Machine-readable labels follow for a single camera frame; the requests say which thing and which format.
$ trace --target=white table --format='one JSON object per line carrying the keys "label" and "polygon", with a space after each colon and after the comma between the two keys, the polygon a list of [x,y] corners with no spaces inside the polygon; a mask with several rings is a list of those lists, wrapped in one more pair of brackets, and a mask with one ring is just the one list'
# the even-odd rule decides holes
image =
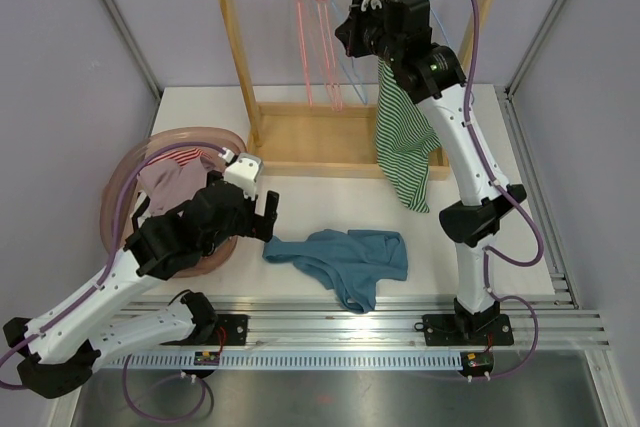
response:
{"label": "white table", "polygon": [[[376,87],[372,86],[372,99],[376,98],[375,91]],[[475,113],[496,160],[511,182],[520,182],[493,86],[478,85],[474,94]],[[349,96],[346,92],[345,100],[353,101]],[[256,97],[265,101],[304,101],[305,90],[298,86],[258,87]],[[321,90],[314,99],[322,101]],[[189,126],[229,129],[246,141],[249,121],[240,88],[167,88],[153,133]],[[415,301],[455,295],[458,283],[455,249],[438,222],[438,212],[459,200],[453,175],[446,181],[429,183],[429,214],[404,208],[386,180],[264,177],[260,192],[264,194],[267,190],[280,193],[275,235],[282,240],[304,240],[309,234],[327,228],[400,232],[407,244],[409,276],[405,282],[380,281],[378,301]],[[507,216],[501,225],[498,248],[519,259],[529,259],[535,254],[533,235],[516,213]],[[263,261],[262,248],[259,241],[241,238],[233,256],[216,271],[196,278],[170,280],[146,295],[167,297],[189,288],[208,295],[286,302],[334,299],[333,291],[325,290],[293,265]],[[530,299],[553,297],[554,289],[544,260],[528,269],[510,266],[497,258],[492,265],[497,292],[520,294]]]}

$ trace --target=wooden drying rack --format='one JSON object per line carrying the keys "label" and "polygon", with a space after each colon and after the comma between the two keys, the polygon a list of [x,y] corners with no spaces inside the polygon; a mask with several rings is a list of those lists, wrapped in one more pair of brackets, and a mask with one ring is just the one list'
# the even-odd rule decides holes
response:
{"label": "wooden drying rack", "polygon": [[[265,162],[267,175],[382,178],[376,163],[374,132],[376,105],[345,105],[333,112],[329,104],[303,102],[259,102],[256,100],[249,65],[233,0],[219,0],[231,45],[240,88],[251,123],[249,151]],[[493,0],[478,0],[480,27]],[[458,58],[464,68],[471,60],[471,20]],[[431,180],[449,176],[449,160],[442,149],[431,153]]]}

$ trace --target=green striped cloth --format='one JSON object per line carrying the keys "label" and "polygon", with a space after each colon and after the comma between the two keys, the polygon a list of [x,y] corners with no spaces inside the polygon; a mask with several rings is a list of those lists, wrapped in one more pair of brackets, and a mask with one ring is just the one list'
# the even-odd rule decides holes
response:
{"label": "green striped cloth", "polygon": [[440,147],[435,131],[396,84],[391,68],[378,61],[378,164],[391,181],[400,202],[416,212],[429,212],[429,153]]}

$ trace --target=white wall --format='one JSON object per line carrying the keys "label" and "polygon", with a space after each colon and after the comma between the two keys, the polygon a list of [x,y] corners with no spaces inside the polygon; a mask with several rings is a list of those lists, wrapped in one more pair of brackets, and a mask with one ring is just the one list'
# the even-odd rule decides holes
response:
{"label": "white wall", "polygon": [[[100,268],[101,190],[154,104],[98,0],[0,0],[0,12],[2,325]],[[18,380],[15,364],[3,380]],[[0,391],[0,423],[37,426],[45,406]]]}
{"label": "white wall", "polygon": [[[338,0],[346,10],[350,0]],[[217,0],[116,0],[163,86],[237,84]],[[496,0],[481,39],[478,79],[506,84],[552,0]],[[256,84],[301,84],[292,0],[236,0]],[[469,0],[432,0],[457,47]],[[375,63],[365,62],[376,81]]]}
{"label": "white wall", "polygon": [[638,0],[569,0],[515,106],[578,294],[602,313],[640,419],[638,25]]}

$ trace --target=purple hose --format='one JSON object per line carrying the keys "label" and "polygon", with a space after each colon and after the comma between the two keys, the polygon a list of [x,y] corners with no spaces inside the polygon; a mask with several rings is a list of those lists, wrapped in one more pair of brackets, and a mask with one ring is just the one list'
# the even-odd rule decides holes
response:
{"label": "purple hose", "polygon": [[[138,166],[135,169],[133,169],[131,174],[129,174],[129,177],[127,177],[127,179],[125,180],[122,186],[122,189],[118,194],[118,199],[115,207],[115,215],[114,215],[112,230],[111,230],[111,235],[112,235],[111,249],[109,250],[109,257],[107,258],[107,264],[102,272],[102,275],[97,281],[98,285],[102,285],[104,281],[107,279],[107,277],[109,277],[109,274],[113,269],[113,263],[115,261],[116,254],[118,253],[118,250],[119,250],[118,244],[120,243],[120,232],[119,232],[120,229],[118,226],[120,225],[120,215],[122,214],[122,207],[124,204],[124,198],[126,196],[127,191],[129,190],[133,182],[136,180],[136,177],[138,176],[140,171],[144,169],[149,164],[149,162],[151,162],[153,159],[171,150],[181,149],[184,147],[207,147],[209,149],[217,150],[221,154],[224,153],[224,149],[222,149],[220,146],[215,144],[210,144],[209,142],[199,142],[199,141],[177,142],[175,144],[167,145],[166,147],[163,147],[155,151],[149,157],[147,157],[142,162],[140,162],[140,164],[138,164]],[[71,303],[71,305],[69,305],[66,309],[64,309],[62,312],[56,315],[49,322],[44,324],[40,328],[40,334],[46,333],[58,322],[64,319],[67,315],[69,315],[71,312],[76,310],[80,305],[82,305],[82,303],[84,303],[84,301],[86,301],[89,297],[91,297],[91,294],[93,294],[96,290],[97,289],[95,286],[89,287],[80,297],[78,297],[78,299],[75,302]],[[29,337],[24,339],[22,342],[20,342],[18,345],[9,349],[9,351],[7,351],[7,353],[5,353],[0,358],[0,369],[16,352],[18,352],[23,347],[26,347],[29,343],[33,342],[37,337],[38,337],[38,334],[30,335]],[[0,388],[5,390],[26,390],[26,387],[22,385],[9,384],[1,380],[0,380]]]}
{"label": "purple hose", "polygon": [[503,373],[500,373],[500,374],[497,374],[497,375],[493,376],[493,378],[495,379],[495,378],[504,378],[504,377],[507,377],[507,376],[517,372],[522,367],[524,367],[524,365],[529,361],[529,359],[531,358],[531,356],[535,352],[536,347],[538,345],[539,325],[538,325],[538,317],[537,317],[537,315],[535,313],[535,310],[533,309],[531,304],[529,302],[527,302],[526,300],[524,300],[522,297],[519,297],[517,295],[506,295],[504,297],[498,297],[496,294],[494,294],[492,292],[491,286],[489,284],[489,256],[487,254],[487,251],[493,252],[494,254],[496,254],[501,259],[503,259],[503,260],[513,264],[513,265],[516,265],[516,266],[519,266],[519,267],[530,267],[532,265],[537,264],[540,261],[540,259],[542,259],[542,256],[544,255],[544,242],[542,240],[542,234],[541,234],[540,230],[538,229],[538,227],[536,226],[536,224],[533,221],[533,219],[531,218],[531,216],[507,192],[507,190],[504,187],[502,187],[499,184],[496,184],[497,177],[495,176],[495,174],[491,170],[491,165],[489,164],[489,161],[487,160],[487,157],[486,157],[484,151],[482,150],[482,144],[480,143],[480,140],[478,139],[478,135],[476,134],[475,127],[473,126],[473,124],[469,123],[470,120],[471,120],[471,104],[470,104],[471,88],[473,86],[473,79],[474,79],[475,73],[476,73],[476,64],[477,64],[477,61],[478,61],[478,40],[480,38],[480,10],[478,8],[478,0],[471,0],[471,8],[473,10],[473,44],[472,44],[472,49],[471,49],[471,63],[469,64],[469,74],[468,74],[468,79],[467,79],[467,85],[466,85],[465,91],[464,91],[464,102],[463,102],[464,103],[464,106],[463,106],[464,121],[465,121],[466,124],[468,124],[467,125],[467,129],[469,131],[469,135],[471,136],[471,140],[472,140],[473,145],[475,147],[476,153],[478,154],[480,162],[482,163],[482,165],[484,167],[484,170],[487,173],[487,176],[489,177],[489,180],[494,183],[496,189],[505,197],[505,199],[507,199],[509,201],[509,203],[520,213],[520,215],[522,215],[524,220],[527,222],[527,224],[529,225],[529,227],[533,231],[533,234],[536,237],[536,243],[538,244],[538,251],[537,251],[535,257],[530,261],[520,261],[520,260],[512,259],[511,257],[507,256],[506,254],[500,252],[499,250],[497,250],[497,249],[495,249],[494,247],[491,247],[491,246],[487,247],[486,250],[485,250],[484,260],[483,260],[485,288],[487,289],[487,291],[489,292],[491,297],[494,300],[498,301],[498,302],[501,302],[503,300],[517,300],[518,302],[522,303],[529,310],[529,312],[531,312],[531,317],[533,319],[533,325],[534,325],[533,343],[531,345],[531,349],[529,350],[529,352],[527,353],[525,358],[522,360],[522,362],[520,364],[518,364],[513,369],[508,370],[507,372],[503,372]]}
{"label": "purple hose", "polygon": [[[196,380],[198,381],[198,383],[200,384],[200,387],[202,388],[202,393],[200,395],[200,399],[198,400],[198,403],[188,413],[181,415],[180,417],[173,417],[170,419],[164,418],[164,417],[156,417],[155,415],[147,414],[135,404],[135,401],[131,398],[131,395],[129,395],[129,389],[127,388],[127,374],[128,374],[128,367],[129,367],[130,361],[131,361],[131,356],[129,355],[127,357],[127,360],[125,360],[124,362],[124,367],[122,368],[122,392],[124,394],[124,400],[127,402],[127,405],[129,406],[129,408],[133,410],[138,416],[142,417],[143,419],[151,420],[159,424],[177,424],[178,422],[184,422],[186,420],[189,420],[200,410],[200,408],[202,407],[202,404],[204,404],[207,393],[211,398],[211,406],[210,406],[209,412],[213,410],[214,397],[213,397],[213,391],[211,390],[211,387],[209,387],[209,384],[207,384],[204,380],[202,380],[199,377],[196,377]],[[159,382],[157,382],[156,384],[154,384],[152,388],[159,387],[161,384],[164,384],[169,380],[172,380],[174,378],[180,378],[180,377],[182,377],[181,374],[175,374],[175,375],[166,377],[160,380]]]}

